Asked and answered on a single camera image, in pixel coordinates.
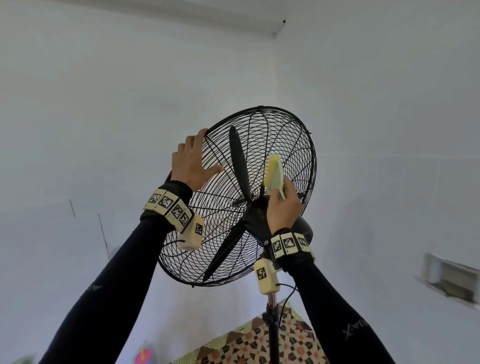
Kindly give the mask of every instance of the sponge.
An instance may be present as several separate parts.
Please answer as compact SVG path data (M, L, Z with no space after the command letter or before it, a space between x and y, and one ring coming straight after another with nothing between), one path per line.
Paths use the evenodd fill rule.
M265 164L264 185L268 191L279 190L279 198L285 200L283 192L283 167L282 161L277 154L273 154L268 158Z

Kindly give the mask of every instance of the fan grille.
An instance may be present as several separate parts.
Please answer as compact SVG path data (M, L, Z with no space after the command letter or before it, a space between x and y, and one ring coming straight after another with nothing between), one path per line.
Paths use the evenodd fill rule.
M211 178L193 194L190 207L205 219L202 248L183 251L177 247L177 232L168 234L158 262L173 279L192 286L218 286L237 280L253 269L262 252L247 232L206 282L202 277L229 232L243 216L246 205L232 204L242 197L230 159L228 131L237 129L247 162L253 198L258 197L264 178L266 156L280 156L284 175L305 193L303 208L312 194L316 157L309 132L292 113L275 107L246 109L233 114L209 129L203 144L203 166L221 164L225 171Z

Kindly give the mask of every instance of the ceiling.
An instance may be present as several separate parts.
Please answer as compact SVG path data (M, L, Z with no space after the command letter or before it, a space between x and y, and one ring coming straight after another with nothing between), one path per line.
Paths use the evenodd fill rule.
M287 0L58 0L150 16L168 15L268 36L282 28Z

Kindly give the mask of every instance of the wire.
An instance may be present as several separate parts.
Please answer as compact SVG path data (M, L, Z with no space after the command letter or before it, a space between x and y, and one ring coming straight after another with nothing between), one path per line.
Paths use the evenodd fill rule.
M277 286L287 286L293 289L292 293L290 293L287 299L285 300L285 302L283 302L282 311L280 312L280 318L278 319L278 328L280 328L280 324L282 323L283 309L285 308L285 305L287 304L287 301L290 299L290 297L295 293L295 291L298 292L298 290L297 290L297 285L293 287L293 286L290 286L289 284L278 283Z

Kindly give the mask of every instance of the standing fan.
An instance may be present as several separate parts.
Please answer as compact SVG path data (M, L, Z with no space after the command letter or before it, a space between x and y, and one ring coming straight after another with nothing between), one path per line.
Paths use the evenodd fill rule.
M221 164L225 171L212 177L190 200L190 208L205 221L202 247L184 251L177 247L176 231L167 236L158 263L169 276L191 286L212 287L253 271L253 264L264 254L264 243L272 237L266 221L269 195L263 184L265 163L272 153L280 156L283 173L295 185L305 209L317 163L310 133L295 115L258 106L239 111L207 131L203 167ZM310 244L312 230L303 217L293 229ZM278 319L275 294L269 295L269 309ZM278 327L269 330L274 363L278 345L275 355L271 335L276 335L278 343Z

